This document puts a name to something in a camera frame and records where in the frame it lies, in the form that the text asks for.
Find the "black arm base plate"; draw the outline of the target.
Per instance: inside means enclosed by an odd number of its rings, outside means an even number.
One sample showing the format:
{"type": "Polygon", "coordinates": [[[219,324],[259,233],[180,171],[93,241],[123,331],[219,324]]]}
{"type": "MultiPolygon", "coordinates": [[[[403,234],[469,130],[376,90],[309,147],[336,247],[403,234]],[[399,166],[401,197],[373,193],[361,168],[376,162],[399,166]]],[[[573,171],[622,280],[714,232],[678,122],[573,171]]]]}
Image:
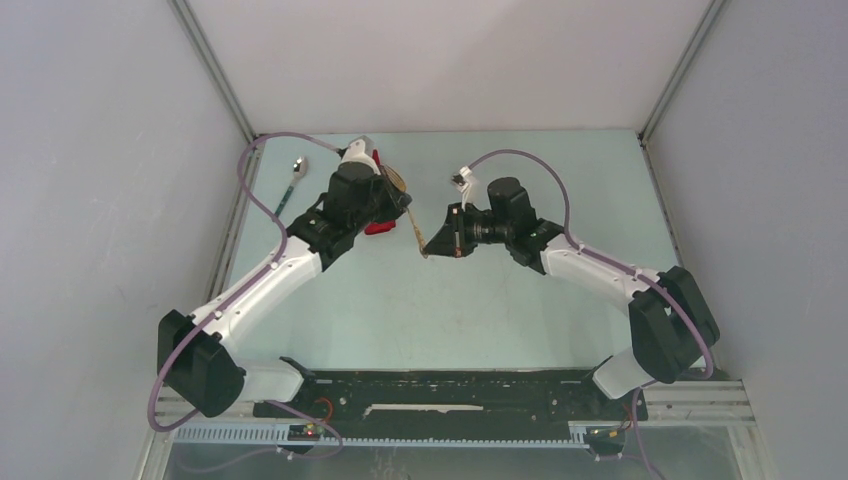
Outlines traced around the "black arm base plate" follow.
{"type": "Polygon", "coordinates": [[[580,422],[646,420],[642,395],[610,400],[587,370],[317,370],[290,407],[343,437],[563,440],[580,422]]]}

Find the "silver spoon teal handle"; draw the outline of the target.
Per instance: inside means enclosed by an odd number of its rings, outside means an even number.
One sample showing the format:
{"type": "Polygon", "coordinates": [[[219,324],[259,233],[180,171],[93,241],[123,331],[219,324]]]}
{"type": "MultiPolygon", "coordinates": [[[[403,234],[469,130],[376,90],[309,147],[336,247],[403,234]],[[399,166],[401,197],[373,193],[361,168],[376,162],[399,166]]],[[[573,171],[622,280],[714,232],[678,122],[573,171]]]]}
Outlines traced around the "silver spoon teal handle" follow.
{"type": "Polygon", "coordinates": [[[292,165],[292,178],[289,182],[286,191],[274,210],[274,215],[279,218],[282,215],[287,203],[293,195],[298,183],[305,177],[309,169],[309,160],[305,156],[298,157],[292,165]]]}

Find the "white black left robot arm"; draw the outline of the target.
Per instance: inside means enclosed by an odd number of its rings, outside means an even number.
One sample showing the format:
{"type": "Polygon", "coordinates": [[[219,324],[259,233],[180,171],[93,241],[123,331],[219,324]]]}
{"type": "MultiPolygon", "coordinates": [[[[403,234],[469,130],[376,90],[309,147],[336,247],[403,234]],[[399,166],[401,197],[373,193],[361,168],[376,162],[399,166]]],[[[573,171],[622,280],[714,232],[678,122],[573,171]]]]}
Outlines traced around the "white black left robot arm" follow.
{"type": "Polygon", "coordinates": [[[168,312],[157,332],[157,380],[195,413],[216,417],[238,401],[274,400],[292,416],[316,403],[306,371],[292,360],[248,360],[241,343],[285,298],[326,271],[372,223],[400,218],[411,204],[391,167],[346,161],[326,192],[287,228],[267,259],[222,296],[184,315],[168,312]]]}

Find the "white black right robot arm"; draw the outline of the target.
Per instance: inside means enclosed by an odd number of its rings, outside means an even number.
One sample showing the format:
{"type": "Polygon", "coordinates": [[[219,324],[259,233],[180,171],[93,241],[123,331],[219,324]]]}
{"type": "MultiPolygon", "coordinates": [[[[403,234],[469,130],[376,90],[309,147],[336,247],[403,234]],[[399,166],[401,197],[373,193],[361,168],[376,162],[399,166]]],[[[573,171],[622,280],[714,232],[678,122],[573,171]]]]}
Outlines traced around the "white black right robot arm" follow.
{"type": "Polygon", "coordinates": [[[528,192],[513,177],[488,185],[485,210],[471,201],[475,179],[469,170],[454,174],[452,182],[461,199],[448,206],[424,255],[464,258],[480,245],[501,244],[519,265],[579,284],[627,317],[630,347],[597,366],[581,392],[588,414],[606,418],[634,389],[672,384],[698,360],[712,373],[709,353],[720,330],[689,271],[643,269],[591,249],[565,227],[537,217],[528,192]]]}

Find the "gold fork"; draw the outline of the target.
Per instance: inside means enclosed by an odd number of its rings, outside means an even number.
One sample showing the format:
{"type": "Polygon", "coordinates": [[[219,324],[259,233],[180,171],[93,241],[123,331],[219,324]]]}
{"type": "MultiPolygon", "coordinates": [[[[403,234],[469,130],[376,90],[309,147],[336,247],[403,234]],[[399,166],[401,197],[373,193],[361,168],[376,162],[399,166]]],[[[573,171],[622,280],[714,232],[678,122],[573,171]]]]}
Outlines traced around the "gold fork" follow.
{"type": "Polygon", "coordinates": [[[411,210],[412,197],[408,193],[407,185],[404,179],[400,176],[400,174],[394,170],[389,165],[381,165],[380,166],[382,174],[386,177],[386,179],[390,182],[395,190],[399,192],[399,197],[397,200],[398,207],[402,208],[403,212],[409,219],[409,222],[412,226],[413,233],[415,235],[415,239],[418,246],[419,254],[427,259],[429,255],[425,251],[425,238],[419,228],[419,224],[416,221],[413,212],[411,210]]]}

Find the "red satin napkin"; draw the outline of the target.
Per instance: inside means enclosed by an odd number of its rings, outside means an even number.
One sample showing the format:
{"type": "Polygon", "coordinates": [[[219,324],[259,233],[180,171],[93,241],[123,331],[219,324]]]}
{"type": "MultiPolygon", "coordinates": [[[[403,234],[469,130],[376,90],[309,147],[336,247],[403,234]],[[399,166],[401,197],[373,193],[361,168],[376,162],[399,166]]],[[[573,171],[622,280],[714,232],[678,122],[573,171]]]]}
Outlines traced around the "red satin napkin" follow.
{"type": "MultiPolygon", "coordinates": [[[[375,161],[375,163],[377,164],[378,167],[382,166],[381,161],[380,161],[380,157],[379,157],[379,152],[378,152],[377,149],[374,149],[372,151],[372,158],[373,158],[373,160],[375,161]]],[[[390,220],[390,221],[382,222],[382,223],[370,223],[364,229],[364,234],[367,235],[367,236],[384,234],[384,233],[390,232],[391,230],[395,229],[396,226],[397,226],[397,223],[396,223],[395,220],[390,220]]]]}

